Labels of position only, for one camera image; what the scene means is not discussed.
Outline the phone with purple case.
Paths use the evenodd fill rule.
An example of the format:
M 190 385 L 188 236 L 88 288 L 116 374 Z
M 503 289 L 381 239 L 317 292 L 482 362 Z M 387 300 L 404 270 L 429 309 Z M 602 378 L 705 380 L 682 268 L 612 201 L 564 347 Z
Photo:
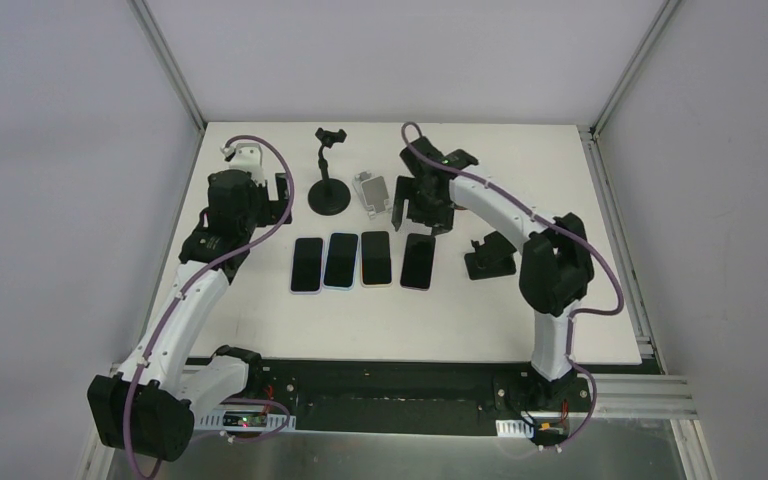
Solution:
M 427 291 L 431 286 L 436 240 L 433 236 L 410 233 L 403 256 L 400 285 Z

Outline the black pole phone stand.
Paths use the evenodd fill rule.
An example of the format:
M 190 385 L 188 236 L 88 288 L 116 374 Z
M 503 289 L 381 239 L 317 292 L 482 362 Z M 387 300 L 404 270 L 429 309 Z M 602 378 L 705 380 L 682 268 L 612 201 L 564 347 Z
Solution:
M 334 216 L 348 207 L 351 195 L 348 186 L 343 181 L 330 176 L 324 151 L 332 148 L 335 144 L 343 143 L 347 138 L 347 133 L 343 129 L 331 131 L 318 128 L 315 137 L 320 141 L 317 165 L 321 179 L 311 186 L 307 201 L 315 213 L 322 216 Z

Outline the black wedge phone stand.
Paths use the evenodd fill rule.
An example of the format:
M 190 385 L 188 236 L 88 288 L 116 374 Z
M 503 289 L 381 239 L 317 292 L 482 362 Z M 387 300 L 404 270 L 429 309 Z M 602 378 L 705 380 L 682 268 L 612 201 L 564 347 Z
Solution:
M 472 240 L 473 251 L 464 255 L 470 280 L 478 281 L 516 274 L 515 246 L 501 233 L 494 231 L 482 242 Z

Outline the phone with lavender case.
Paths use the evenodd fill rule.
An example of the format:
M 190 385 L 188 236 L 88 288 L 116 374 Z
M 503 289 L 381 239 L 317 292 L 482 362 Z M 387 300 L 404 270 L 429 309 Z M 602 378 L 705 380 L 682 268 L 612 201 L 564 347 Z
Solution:
M 315 294 L 322 288 L 324 240 L 321 237 L 298 238 L 294 244 L 290 291 Z

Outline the phone with beige case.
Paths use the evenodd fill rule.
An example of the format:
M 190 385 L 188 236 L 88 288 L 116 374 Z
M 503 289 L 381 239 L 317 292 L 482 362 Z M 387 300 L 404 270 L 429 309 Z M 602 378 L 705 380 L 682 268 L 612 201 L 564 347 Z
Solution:
M 365 287 L 392 283 L 392 259 L 389 233 L 367 231 L 360 235 L 361 282 Z

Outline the phone with blue case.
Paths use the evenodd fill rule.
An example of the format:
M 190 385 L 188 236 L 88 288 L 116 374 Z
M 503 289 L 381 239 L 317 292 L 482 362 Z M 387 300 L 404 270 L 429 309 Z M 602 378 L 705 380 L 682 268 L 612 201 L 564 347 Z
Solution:
M 329 237 L 323 273 L 323 286 L 350 289 L 355 282 L 359 236 L 354 233 L 333 233 Z

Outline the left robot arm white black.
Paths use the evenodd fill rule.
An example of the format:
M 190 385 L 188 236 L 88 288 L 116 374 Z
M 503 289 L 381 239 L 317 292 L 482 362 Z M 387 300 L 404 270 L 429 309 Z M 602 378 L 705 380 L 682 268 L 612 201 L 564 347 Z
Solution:
M 207 204 L 184 240 L 173 283 L 156 317 L 127 359 L 90 383 L 87 398 L 101 443 L 160 461 L 187 448 L 199 420 L 227 398 L 257 402 L 265 378 L 259 354 L 224 345 L 206 367 L 184 376 L 194 343 L 250 251 L 291 219 L 294 182 L 275 176 L 278 197 L 250 171 L 207 178 Z

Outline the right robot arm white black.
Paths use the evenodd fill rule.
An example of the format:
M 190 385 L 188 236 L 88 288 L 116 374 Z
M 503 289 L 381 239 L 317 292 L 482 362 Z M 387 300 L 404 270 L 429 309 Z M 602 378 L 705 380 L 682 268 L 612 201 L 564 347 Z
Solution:
M 529 400 L 543 410 L 567 397 L 575 378 L 568 359 L 569 314 L 594 277 L 590 252 L 583 246 L 583 222 L 569 213 L 551 220 L 525 211 L 501 193 L 477 158 L 462 149 L 439 151 L 421 136 L 400 157 L 409 176 L 397 179 L 392 224 L 404 220 L 450 232 L 455 211 L 464 208 L 490 225 L 521 257 L 519 290 L 534 311 L 535 346 L 528 369 Z

